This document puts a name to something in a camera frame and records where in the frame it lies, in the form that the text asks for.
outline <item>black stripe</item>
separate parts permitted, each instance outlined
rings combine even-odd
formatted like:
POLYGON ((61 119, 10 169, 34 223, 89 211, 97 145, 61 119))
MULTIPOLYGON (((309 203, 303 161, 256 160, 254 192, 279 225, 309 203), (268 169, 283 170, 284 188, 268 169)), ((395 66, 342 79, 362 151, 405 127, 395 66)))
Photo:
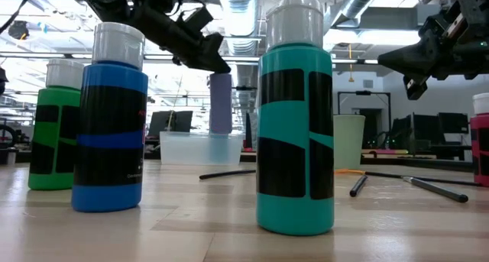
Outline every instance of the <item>black stripe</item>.
POLYGON ((36 121, 58 122, 59 107, 57 105, 38 105, 36 121))
POLYGON ((479 158, 472 156, 472 166, 474 167, 474 175, 479 175, 479 158))
POLYGON ((309 140, 311 199, 334 195, 333 149, 309 140))
POLYGON ((304 197, 306 152, 303 148, 265 137, 258 138, 257 190, 273 196, 304 197))
POLYGON ((481 175, 489 176, 489 156, 479 154, 480 165, 481 165, 481 175))
POLYGON ((280 70, 261 77, 260 105, 279 101, 304 100, 304 72, 280 70))
POLYGON ((109 149, 79 145, 78 150, 74 174, 76 185, 118 186, 141 183, 144 148, 109 149))
POLYGON ((471 140, 472 141, 477 140, 477 129, 471 129, 471 140))
POLYGON ((489 151, 489 128, 479 128, 479 150, 489 151))
POLYGON ((76 159, 76 145, 58 142, 58 153, 56 156, 57 173, 73 173, 76 159))
POLYGON ((61 109, 60 137, 76 140, 79 127, 79 107, 64 105, 61 109))
POLYGON ((117 134, 140 131, 146 119, 144 93, 114 86, 82 88, 80 134, 117 134))
POLYGON ((54 148, 33 141, 29 171, 35 174, 51 174, 53 162, 54 148))
POLYGON ((309 73, 309 131, 332 136, 332 79, 328 74, 309 73))

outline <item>plastic cup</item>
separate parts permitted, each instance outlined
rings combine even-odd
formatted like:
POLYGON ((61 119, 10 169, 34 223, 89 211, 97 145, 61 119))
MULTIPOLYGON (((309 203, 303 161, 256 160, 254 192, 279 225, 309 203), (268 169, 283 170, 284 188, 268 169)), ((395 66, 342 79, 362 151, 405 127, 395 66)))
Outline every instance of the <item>plastic cup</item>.
POLYGON ((362 115, 333 116, 335 170, 360 169, 364 124, 362 115))

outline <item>table surface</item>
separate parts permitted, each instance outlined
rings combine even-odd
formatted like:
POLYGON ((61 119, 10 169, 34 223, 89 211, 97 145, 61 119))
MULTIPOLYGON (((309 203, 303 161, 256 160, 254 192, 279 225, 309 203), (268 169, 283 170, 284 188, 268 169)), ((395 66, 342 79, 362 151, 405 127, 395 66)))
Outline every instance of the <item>table surface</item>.
MULTIPOLYGON (((0 167, 0 260, 125 261, 489 261, 489 189, 453 186, 459 204, 401 180, 335 177, 335 227, 292 237, 255 221, 255 175, 199 181, 240 167, 144 165, 143 200, 135 209, 79 213, 70 190, 29 191, 28 164, 0 167)), ((471 180, 469 173, 400 166, 364 170, 471 180)))

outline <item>black stick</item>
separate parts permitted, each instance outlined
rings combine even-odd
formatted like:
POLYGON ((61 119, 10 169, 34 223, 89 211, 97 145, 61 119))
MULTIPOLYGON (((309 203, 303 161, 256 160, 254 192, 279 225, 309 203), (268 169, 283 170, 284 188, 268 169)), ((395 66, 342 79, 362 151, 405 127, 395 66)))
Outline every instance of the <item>black stick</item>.
POLYGON ((214 177, 222 177, 222 176, 228 176, 228 175, 235 175, 235 174, 248 174, 248 173, 255 173, 257 172, 256 170, 236 170, 236 171, 227 171, 227 172, 222 172, 222 173, 210 173, 210 174, 204 174, 199 176, 201 180, 209 179, 209 178, 214 178, 214 177))
MULTIPOLYGON (((405 175, 390 174, 390 173, 378 173, 378 172, 372 172, 372 171, 365 171, 365 174, 371 175, 371 176, 380 176, 380 177, 387 177, 387 178, 399 178, 399 179, 402 179, 405 176, 405 175)), ((474 183, 474 182, 468 182, 468 181, 444 180, 444 179, 436 179, 436 178, 420 177, 420 176, 411 176, 411 177, 419 179, 419 180, 423 180, 425 182, 449 183, 449 184, 463 185, 463 186, 482 186, 480 183, 474 183)))
POLYGON ((412 183, 414 186, 418 186, 420 188, 429 190, 430 192, 438 193, 441 196, 448 197, 448 198, 455 200, 457 202, 467 202, 468 201, 468 197, 465 194, 453 192, 449 189, 444 189, 442 187, 435 186, 431 183, 427 183, 425 181, 422 181, 422 180, 419 180, 419 179, 416 179, 413 177, 405 176, 405 177, 403 177, 403 180, 408 182, 408 183, 412 183))
POLYGON ((365 181, 367 181, 368 176, 367 175, 362 175, 360 179, 358 179, 357 183, 351 188, 350 190, 350 196, 355 197, 360 193, 361 188, 364 187, 365 181))

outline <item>bottle label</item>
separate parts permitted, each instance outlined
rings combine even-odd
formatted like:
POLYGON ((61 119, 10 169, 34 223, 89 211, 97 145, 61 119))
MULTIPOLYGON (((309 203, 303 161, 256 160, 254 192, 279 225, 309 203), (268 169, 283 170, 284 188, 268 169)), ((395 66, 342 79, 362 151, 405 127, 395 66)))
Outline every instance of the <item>bottle label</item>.
POLYGON ((66 105, 66 102, 76 104, 79 102, 79 94, 51 89, 39 93, 30 173, 73 173, 79 107, 66 105))
POLYGON ((331 76, 278 70, 259 84, 258 192, 333 197, 331 76))
POLYGON ((141 183, 147 77, 137 70, 97 65, 86 68, 84 76, 74 184, 141 183))

